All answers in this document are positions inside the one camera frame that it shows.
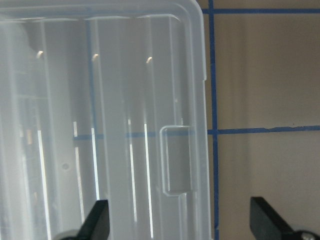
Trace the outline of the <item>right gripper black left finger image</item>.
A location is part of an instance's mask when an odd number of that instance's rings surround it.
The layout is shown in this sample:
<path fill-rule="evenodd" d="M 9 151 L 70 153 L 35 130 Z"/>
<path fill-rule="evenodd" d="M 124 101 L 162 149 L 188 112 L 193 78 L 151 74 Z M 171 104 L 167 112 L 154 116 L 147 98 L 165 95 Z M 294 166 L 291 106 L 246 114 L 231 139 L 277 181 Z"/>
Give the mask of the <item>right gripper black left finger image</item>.
<path fill-rule="evenodd" d="M 110 236 L 110 212 L 107 199 L 97 200 L 76 234 L 61 233 L 57 240 L 107 240 Z"/>

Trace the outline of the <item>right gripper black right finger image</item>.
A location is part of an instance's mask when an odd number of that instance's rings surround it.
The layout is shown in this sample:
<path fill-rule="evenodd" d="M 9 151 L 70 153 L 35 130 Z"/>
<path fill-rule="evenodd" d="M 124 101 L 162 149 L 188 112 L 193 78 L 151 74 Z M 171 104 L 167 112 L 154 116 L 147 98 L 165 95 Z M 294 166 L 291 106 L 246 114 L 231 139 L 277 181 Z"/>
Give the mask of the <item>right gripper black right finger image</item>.
<path fill-rule="evenodd" d="M 308 230 L 294 230 L 261 196 L 250 198 L 250 230 L 256 240 L 318 240 Z"/>

